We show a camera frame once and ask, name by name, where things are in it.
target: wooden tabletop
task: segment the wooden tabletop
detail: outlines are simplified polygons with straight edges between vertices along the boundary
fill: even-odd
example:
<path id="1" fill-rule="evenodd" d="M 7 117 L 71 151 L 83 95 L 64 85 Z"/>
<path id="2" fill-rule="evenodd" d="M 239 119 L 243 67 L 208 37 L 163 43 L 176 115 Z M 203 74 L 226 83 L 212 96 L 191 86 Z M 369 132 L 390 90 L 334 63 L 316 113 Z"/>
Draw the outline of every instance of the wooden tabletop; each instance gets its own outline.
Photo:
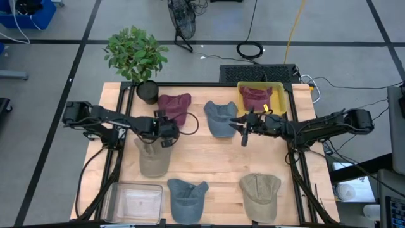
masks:
<path id="1" fill-rule="evenodd" d="M 120 91 L 120 83 L 105 83 L 99 105 L 109 110 L 115 110 Z M 293 85 L 294 99 L 299 121 L 315 118 L 308 85 Z M 208 123 L 203 107 L 208 101 L 216 104 L 227 104 L 229 101 L 237 104 L 237 90 L 234 87 L 160 87 L 159 94 L 176 96 L 189 93 L 192 103 L 188 111 L 199 119 L 199 130 L 192 136 L 180 136 L 173 146 L 169 171 L 158 178 L 148 178 L 141 175 L 139 170 L 139 151 L 134 144 L 136 135 L 129 131 L 125 142 L 125 152 L 121 166 L 120 182 L 136 182 L 159 184 L 163 186 L 165 203 L 162 218 L 167 224 L 175 224 L 170 213 L 170 192 L 167 180 L 182 179 L 199 184 L 206 181 L 209 190 L 204 202 L 204 213 L 201 224 L 218 225 L 250 225 L 243 208 L 242 191 L 238 185 L 241 177 L 258 172 L 276 175 L 282 184 L 277 194 L 277 217 L 274 225 L 299 225 L 296 198 L 292 185 L 291 169 L 284 162 L 287 144 L 281 139 L 249 135 L 246 147 L 240 146 L 241 136 L 236 133 L 233 138 L 215 138 L 208 129 Z M 123 108 L 127 103 L 128 92 L 125 95 Z M 131 116 L 153 116 L 158 106 L 145 104 L 136 95 L 133 100 Z M 183 132 L 192 132 L 196 121 L 187 117 Z M 100 140 L 89 142 L 85 162 L 101 148 Z M 322 145 L 315 143 L 311 148 L 323 154 Z M 106 159 L 106 152 L 95 158 L 87 167 L 82 179 L 80 190 L 80 213 L 91 203 L 99 191 L 101 177 Z M 329 215 L 339 221 L 335 198 L 328 174 L 327 163 L 322 156 L 306 153 L 309 178 L 314 191 L 317 185 L 318 197 Z M 309 221 L 309 210 L 305 197 L 302 197 L 306 221 Z"/>

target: yellow plastic bin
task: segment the yellow plastic bin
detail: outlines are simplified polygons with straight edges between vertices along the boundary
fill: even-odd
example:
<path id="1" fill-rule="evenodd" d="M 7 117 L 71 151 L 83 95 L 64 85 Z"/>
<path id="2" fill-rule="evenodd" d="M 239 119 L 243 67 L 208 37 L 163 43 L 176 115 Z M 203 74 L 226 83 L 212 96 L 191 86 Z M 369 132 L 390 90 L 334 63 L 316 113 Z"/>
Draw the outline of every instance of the yellow plastic bin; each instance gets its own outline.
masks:
<path id="1" fill-rule="evenodd" d="M 239 115 L 249 113 L 243 104 L 242 94 L 239 92 L 241 86 L 246 86 L 251 89 L 266 90 L 273 88 L 273 93 L 270 96 L 270 109 L 273 110 L 273 114 L 283 115 L 287 111 L 287 105 L 285 104 L 284 86 L 281 82 L 238 82 L 238 110 Z"/>

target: beige baseball cap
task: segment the beige baseball cap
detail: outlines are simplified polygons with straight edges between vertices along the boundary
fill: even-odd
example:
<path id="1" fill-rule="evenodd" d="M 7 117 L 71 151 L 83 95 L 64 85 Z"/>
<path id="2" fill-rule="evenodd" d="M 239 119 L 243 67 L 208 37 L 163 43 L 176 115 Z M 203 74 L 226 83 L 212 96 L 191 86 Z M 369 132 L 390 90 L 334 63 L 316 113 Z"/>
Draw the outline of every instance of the beige baseball cap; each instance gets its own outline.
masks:
<path id="1" fill-rule="evenodd" d="M 249 219 L 271 223 L 277 216 L 277 191 L 281 180 L 274 175 L 248 174 L 241 178 L 243 205 Z"/>
<path id="2" fill-rule="evenodd" d="M 169 169 L 172 146 L 162 148 L 158 139 L 152 144 L 146 144 L 139 138 L 134 140 L 139 149 L 139 168 L 142 175 L 146 177 L 160 177 L 165 175 Z"/>

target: clear plastic container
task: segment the clear plastic container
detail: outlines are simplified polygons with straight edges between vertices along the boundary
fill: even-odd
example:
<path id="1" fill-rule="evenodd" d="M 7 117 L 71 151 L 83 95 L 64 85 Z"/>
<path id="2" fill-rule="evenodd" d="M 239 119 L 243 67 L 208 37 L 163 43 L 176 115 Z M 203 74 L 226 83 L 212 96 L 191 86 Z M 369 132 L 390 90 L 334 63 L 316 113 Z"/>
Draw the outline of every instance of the clear plastic container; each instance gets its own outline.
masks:
<path id="1" fill-rule="evenodd" d="M 101 218 L 119 224 L 156 225 L 162 207 L 162 186 L 113 183 L 104 198 Z"/>
<path id="2" fill-rule="evenodd" d="M 270 95 L 270 109 L 273 110 L 273 114 L 283 115 L 287 111 L 287 105 L 285 103 L 284 86 L 281 82 L 238 82 L 238 110 L 239 115 L 248 113 L 243 104 L 243 96 L 239 92 L 241 86 L 246 86 L 251 89 L 266 90 L 273 88 L 273 93 Z"/>

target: potted plant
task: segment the potted plant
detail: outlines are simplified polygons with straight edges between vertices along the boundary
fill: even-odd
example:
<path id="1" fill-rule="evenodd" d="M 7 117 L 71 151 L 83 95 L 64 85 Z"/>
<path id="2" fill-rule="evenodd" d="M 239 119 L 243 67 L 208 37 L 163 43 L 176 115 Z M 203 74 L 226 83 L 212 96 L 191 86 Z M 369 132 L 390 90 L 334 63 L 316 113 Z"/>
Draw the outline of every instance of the potted plant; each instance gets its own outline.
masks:
<path id="1" fill-rule="evenodd" d="M 161 55 L 162 51 L 169 51 L 167 47 L 160 46 L 153 35 L 148 37 L 145 30 L 132 26 L 111 36 L 103 50 L 107 52 L 104 60 L 108 60 L 109 68 L 117 68 L 117 74 L 138 84 L 138 97 L 150 105 L 158 101 L 159 87 L 149 79 L 152 71 L 157 76 L 162 70 L 162 62 L 167 63 Z"/>

